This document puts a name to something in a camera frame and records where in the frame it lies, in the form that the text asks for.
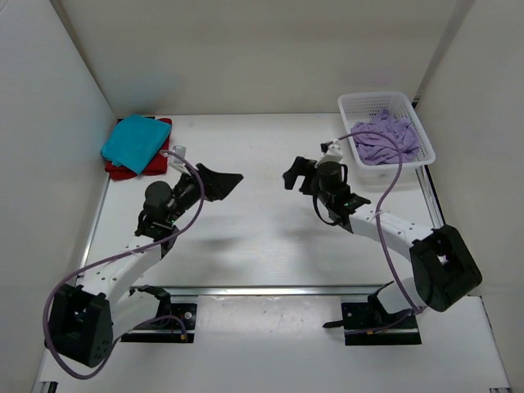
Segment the lavender t-shirt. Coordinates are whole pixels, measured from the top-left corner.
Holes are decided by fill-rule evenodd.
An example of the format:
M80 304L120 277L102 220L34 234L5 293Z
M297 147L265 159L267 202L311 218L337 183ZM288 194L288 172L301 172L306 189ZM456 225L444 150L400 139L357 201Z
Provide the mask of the lavender t-shirt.
M351 129L359 158L366 165L393 165L412 162L420 142L410 121L380 110L369 122L357 122Z

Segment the teal t-shirt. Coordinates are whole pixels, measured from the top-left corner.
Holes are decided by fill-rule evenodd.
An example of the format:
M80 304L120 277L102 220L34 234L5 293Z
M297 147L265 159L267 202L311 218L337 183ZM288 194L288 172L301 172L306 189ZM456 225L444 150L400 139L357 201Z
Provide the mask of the teal t-shirt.
M170 124L160 120L131 115L113 128L101 155L140 175L169 138L171 129Z

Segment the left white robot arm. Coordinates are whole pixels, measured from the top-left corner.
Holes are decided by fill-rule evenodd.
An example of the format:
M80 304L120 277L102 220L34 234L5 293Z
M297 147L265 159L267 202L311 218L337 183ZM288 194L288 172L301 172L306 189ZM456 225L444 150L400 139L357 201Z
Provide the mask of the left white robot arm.
M188 210L222 201L243 180L198 163L174 186L155 181L145 190L138 226L124 251L81 270L91 271L80 284L64 279L46 301L44 345L57 362L64 358L89 368L106 362L115 341L136 326L169 323L169 293L136 281L172 250L182 230L176 222Z

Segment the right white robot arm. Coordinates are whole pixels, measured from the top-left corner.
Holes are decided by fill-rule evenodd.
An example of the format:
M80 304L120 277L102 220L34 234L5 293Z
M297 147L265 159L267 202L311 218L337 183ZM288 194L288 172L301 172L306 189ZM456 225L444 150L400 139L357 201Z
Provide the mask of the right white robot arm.
M482 283L481 271L458 229L448 224L430 228L379 210L351 191L346 165L319 164L298 156L282 177L287 190L299 177L304 179L300 192L312 198L315 211L327 210L325 224L372 239L385 255L394 251L410 263L411 277L402 279L393 271L395 286L380 290L368 306L368 319L375 326L390 325L406 309L444 312Z

